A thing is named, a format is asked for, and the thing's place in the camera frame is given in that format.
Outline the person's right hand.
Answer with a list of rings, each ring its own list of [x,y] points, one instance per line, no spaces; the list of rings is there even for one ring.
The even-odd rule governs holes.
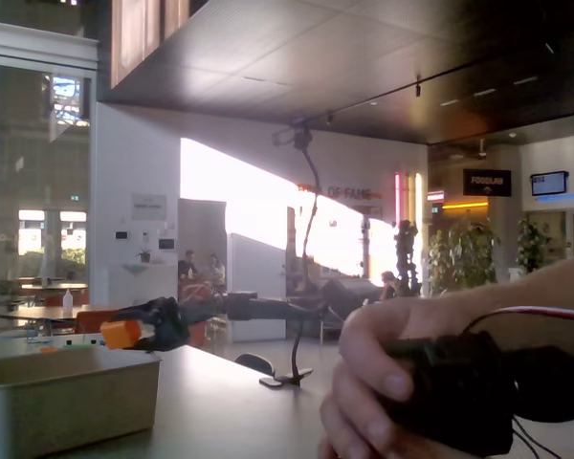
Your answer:
[[[319,457],[465,458],[395,424],[378,397],[404,402],[413,391],[409,372],[384,350],[387,343],[457,334],[475,316],[470,303],[450,295],[397,298],[351,314],[342,328],[341,359],[320,406]]]

